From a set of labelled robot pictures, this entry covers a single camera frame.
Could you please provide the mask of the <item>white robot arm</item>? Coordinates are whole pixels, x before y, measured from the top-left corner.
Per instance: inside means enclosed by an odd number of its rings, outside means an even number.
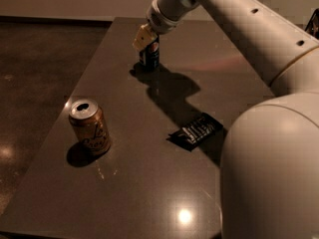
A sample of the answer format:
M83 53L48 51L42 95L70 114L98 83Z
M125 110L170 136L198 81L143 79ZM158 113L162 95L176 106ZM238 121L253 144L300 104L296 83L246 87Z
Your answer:
M226 135L222 239L318 239L319 41L257 0L154 0L135 48L170 32L197 6L272 93Z

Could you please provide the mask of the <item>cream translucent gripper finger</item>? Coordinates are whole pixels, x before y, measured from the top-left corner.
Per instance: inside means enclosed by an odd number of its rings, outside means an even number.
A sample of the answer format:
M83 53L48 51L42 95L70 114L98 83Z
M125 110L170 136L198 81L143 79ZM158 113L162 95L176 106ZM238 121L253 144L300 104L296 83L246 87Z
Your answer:
M158 34L153 30L149 23L140 26L134 41L134 48L140 52L146 48L151 42L153 42L158 37Z

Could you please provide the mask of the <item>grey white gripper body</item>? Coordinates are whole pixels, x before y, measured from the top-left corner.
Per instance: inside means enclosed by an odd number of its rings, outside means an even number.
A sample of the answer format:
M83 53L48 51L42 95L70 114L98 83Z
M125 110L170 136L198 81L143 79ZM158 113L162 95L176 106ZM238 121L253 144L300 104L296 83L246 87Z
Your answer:
M174 29L178 22L173 21L166 16L164 16L160 9L155 6L151 5L150 8L147 11L147 20L152 27L152 29L158 34L163 35L170 32L172 29Z

